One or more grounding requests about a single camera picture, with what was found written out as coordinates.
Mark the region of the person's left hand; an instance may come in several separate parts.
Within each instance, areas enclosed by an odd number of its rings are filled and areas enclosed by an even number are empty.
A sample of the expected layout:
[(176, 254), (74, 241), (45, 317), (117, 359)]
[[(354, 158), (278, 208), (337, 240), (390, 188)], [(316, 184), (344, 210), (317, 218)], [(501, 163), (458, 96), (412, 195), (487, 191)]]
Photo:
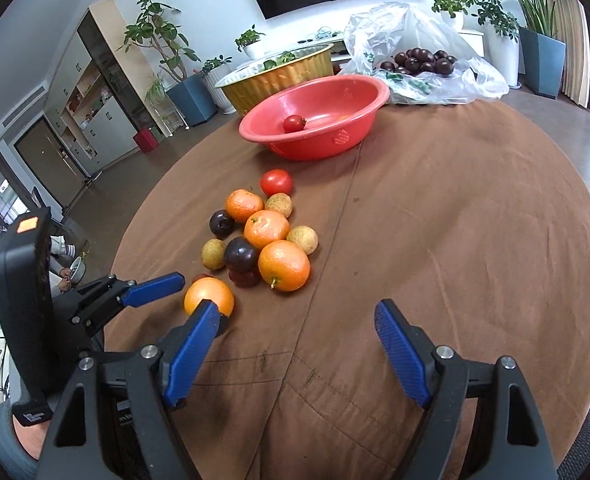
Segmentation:
[(13, 417), (12, 421), (19, 444), (31, 458), (38, 460), (51, 422), (47, 420), (32, 426), (22, 426), (16, 417)]

